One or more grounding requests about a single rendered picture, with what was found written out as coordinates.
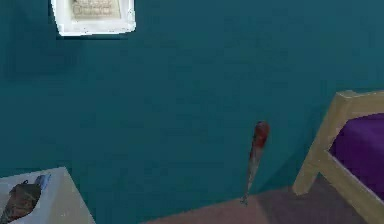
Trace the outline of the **white framed wall picture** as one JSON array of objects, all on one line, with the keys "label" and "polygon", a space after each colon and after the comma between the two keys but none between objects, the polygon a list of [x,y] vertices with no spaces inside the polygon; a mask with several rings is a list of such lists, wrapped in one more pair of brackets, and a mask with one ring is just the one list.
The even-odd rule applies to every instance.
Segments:
[{"label": "white framed wall picture", "polygon": [[135,0],[50,0],[61,36],[115,35],[136,28]]}]

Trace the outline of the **brown crumpled thing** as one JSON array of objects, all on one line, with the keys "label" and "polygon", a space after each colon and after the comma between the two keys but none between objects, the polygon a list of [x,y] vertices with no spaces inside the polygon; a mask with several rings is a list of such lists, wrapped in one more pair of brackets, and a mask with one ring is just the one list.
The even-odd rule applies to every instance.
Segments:
[{"label": "brown crumpled thing", "polygon": [[27,180],[15,185],[9,192],[10,198],[0,216],[0,224],[10,224],[29,215],[35,209],[41,192],[38,184],[31,184]]}]

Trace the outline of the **white bin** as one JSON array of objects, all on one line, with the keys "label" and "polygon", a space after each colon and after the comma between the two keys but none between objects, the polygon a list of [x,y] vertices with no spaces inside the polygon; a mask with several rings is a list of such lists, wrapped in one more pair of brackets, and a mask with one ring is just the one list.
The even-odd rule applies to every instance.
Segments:
[{"label": "white bin", "polygon": [[0,215],[11,189],[24,181],[41,178],[41,196],[34,210],[9,224],[96,224],[66,167],[58,167],[12,176],[0,176]]}]

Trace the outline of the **red baseball bat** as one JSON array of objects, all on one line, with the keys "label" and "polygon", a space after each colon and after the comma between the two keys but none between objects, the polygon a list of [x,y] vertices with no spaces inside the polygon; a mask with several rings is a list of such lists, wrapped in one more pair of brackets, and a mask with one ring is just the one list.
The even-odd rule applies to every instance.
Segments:
[{"label": "red baseball bat", "polygon": [[251,150],[249,153],[248,167],[247,167],[247,182],[244,194],[241,198],[241,203],[245,206],[248,205],[248,197],[257,173],[261,157],[263,155],[263,148],[266,144],[270,132],[270,126],[266,121],[259,121],[254,128],[254,135],[252,137]]}]

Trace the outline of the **wooden bed with purple cover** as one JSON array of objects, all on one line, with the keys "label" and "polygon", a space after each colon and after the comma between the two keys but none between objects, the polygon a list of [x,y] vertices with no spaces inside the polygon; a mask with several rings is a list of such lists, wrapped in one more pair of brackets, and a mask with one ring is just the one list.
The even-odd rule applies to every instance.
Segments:
[{"label": "wooden bed with purple cover", "polygon": [[329,152],[348,120],[384,112],[384,90],[336,92],[318,129],[292,191],[308,193],[321,174],[368,224],[384,224],[384,200],[363,184]]}]

